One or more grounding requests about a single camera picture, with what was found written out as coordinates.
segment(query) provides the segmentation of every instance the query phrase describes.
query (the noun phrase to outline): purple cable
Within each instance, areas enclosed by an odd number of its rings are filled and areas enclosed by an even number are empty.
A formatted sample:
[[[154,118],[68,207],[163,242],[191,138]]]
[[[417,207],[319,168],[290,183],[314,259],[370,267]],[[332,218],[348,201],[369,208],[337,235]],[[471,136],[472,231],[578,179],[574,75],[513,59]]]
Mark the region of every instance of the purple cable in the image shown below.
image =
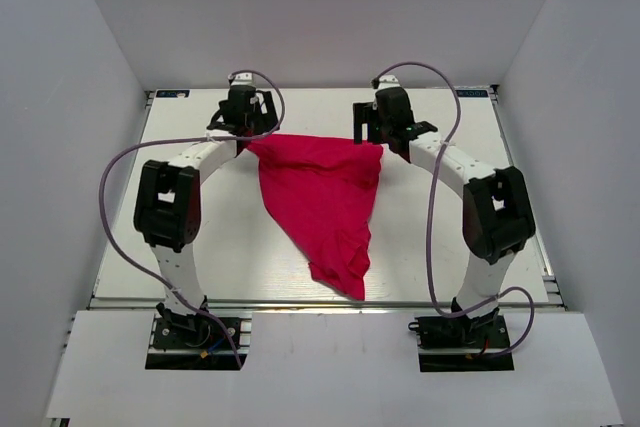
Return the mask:
[[[529,332],[531,332],[531,328],[533,327],[533,318],[535,315],[535,304],[533,301],[533,297],[531,297],[531,294],[527,290],[525,290],[522,287],[509,287],[508,289],[505,289],[503,292],[499,293],[498,295],[489,297],[483,300],[482,302],[479,302],[476,305],[472,305],[471,307],[467,309],[463,309],[459,312],[446,312],[442,309],[442,307],[440,307],[440,304],[438,304],[438,300],[436,298],[435,283],[433,281],[433,259],[432,259],[433,213],[434,213],[434,206],[435,206],[435,200],[436,200],[436,188],[438,185],[438,175],[440,174],[440,164],[442,162],[442,157],[444,156],[444,152],[447,149],[449,142],[453,138],[453,135],[456,133],[456,131],[458,130],[458,127],[460,126],[462,109],[460,107],[460,98],[458,97],[456,88],[453,86],[451,81],[447,78],[447,76],[444,73],[442,73],[440,70],[438,70],[437,68],[429,64],[425,64],[423,62],[415,62],[415,61],[398,62],[397,64],[393,64],[392,66],[384,69],[375,77],[375,79],[380,79],[380,77],[391,72],[397,67],[403,67],[405,65],[424,67],[425,69],[438,74],[442,78],[442,80],[445,81],[445,83],[451,90],[451,93],[453,94],[453,99],[455,100],[455,103],[456,103],[456,120],[453,123],[453,127],[451,127],[451,130],[445,137],[442,143],[442,147],[440,148],[440,151],[436,156],[436,161],[433,166],[433,176],[431,178],[431,187],[429,189],[429,204],[427,208],[426,250],[427,250],[427,285],[429,286],[429,296],[431,297],[431,303],[433,304],[433,308],[438,313],[438,315],[445,317],[447,319],[455,319],[458,317],[462,317],[463,315],[467,315],[475,310],[478,310],[479,308],[484,307],[485,305],[495,300],[501,299],[502,297],[504,297],[510,292],[514,292],[514,291],[522,292],[527,297],[527,300],[529,301],[529,308],[530,308],[529,322],[527,323],[527,326],[525,327],[525,330],[522,336],[517,341],[515,341],[510,347],[504,350],[501,350],[500,352],[496,352],[495,354],[491,354],[490,357],[499,357],[501,355],[508,354],[512,352],[515,348],[517,348],[520,344],[522,344],[522,342],[524,342],[524,339],[529,335]]]
[[[216,317],[215,315],[207,312],[206,310],[202,310],[202,309],[199,309],[198,307],[195,307],[195,306],[191,305],[187,301],[187,299],[185,299],[182,296],[182,294],[180,294],[180,292],[175,288],[175,286],[173,284],[171,284],[171,282],[169,282],[168,280],[164,279],[162,276],[156,274],[155,272],[152,272],[151,270],[147,269],[142,264],[140,264],[139,262],[137,262],[136,260],[131,258],[124,250],[122,250],[122,247],[120,247],[120,245],[116,241],[115,237],[113,236],[113,232],[111,231],[111,226],[109,225],[109,220],[107,219],[107,209],[106,209],[106,205],[105,205],[104,196],[105,196],[105,190],[106,190],[106,185],[107,185],[107,178],[109,177],[109,173],[113,169],[114,165],[116,165],[116,163],[120,159],[122,159],[125,155],[127,155],[127,154],[129,154],[131,152],[134,152],[136,150],[142,149],[144,147],[152,147],[152,146],[155,146],[155,145],[193,144],[193,143],[198,143],[198,142],[207,142],[209,140],[213,140],[213,141],[225,141],[225,140],[249,141],[249,140],[259,140],[259,139],[264,139],[265,137],[267,137],[267,136],[273,134],[275,131],[277,131],[280,128],[280,126],[282,125],[282,121],[284,120],[284,115],[285,115],[284,97],[282,96],[282,92],[280,92],[280,89],[271,81],[271,79],[269,79],[269,77],[267,77],[266,75],[264,75],[263,73],[261,73],[261,72],[259,72],[257,70],[250,70],[250,69],[237,70],[237,71],[233,72],[231,74],[231,76],[235,76],[237,74],[245,73],[245,72],[249,72],[251,74],[255,74],[255,75],[259,76],[259,77],[262,77],[264,80],[266,80],[267,83],[269,85],[271,85],[271,87],[273,87],[273,90],[275,90],[276,94],[278,95],[278,98],[280,99],[280,106],[282,108],[282,112],[280,113],[280,118],[278,119],[278,122],[276,123],[276,125],[275,125],[275,127],[273,129],[271,129],[268,132],[265,132],[264,134],[256,135],[254,137],[234,137],[234,136],[231,136],[231,135],[230,136],[211,137],[210,139],[206,138],[206,137],[192,137],[192,138],[187,138],[187,139],[152,140],[150,142],[142,142],[142,143],[139,143],[139,144],[136,144],[136,145],[132,145],[131,147],[128,147],[128,148],[124,149],[122,152],[120,152],[119,154],[117,154],[107,164],[107,167],[104,169],[104,172],[102,173],[102,177],[100,178],[100,186],[98,188],[98,204],[100,206],[100,221],[102,222],[102,227],[104,228],[104,232],[107,235],[107,239],[109,240],[109,243],[111,244],[113,249],[120,255],[120,257],[122,257],[124,260],[126,260],[128,263],[130,263],[132,266],[134,266],[140,272],[143,272],[143,273],[149,275],[150,277],[153,277],[158,282],[160,282],[162,285],[164,285],[168,290],[170,290],[173,293],[175,298],[178,299],[178,301],[182,305],[184,305],[187,309],[191,310],[192,312],[194,312],[196,314],[200,314],[200,315],[202,315],[204,317],[207,317],[207,318],[213,320],[216,324],[218,324],[220,326],[220,328],[222,329],[222,332],[224,333],[224,336],[229,341],[229,345],[231,345],[231,350],[233,351],[233,355],[236,358],[236,362],[238,363],[238,367],[239,368],[242,368],[242,361],[240,359],[240,355],[238,355],[238,349],[236,347],[236,344],[233,341],[233,338],[227,332],[227,328],[224,325],[224,323],[222,323],[222,321],[218,317]]]

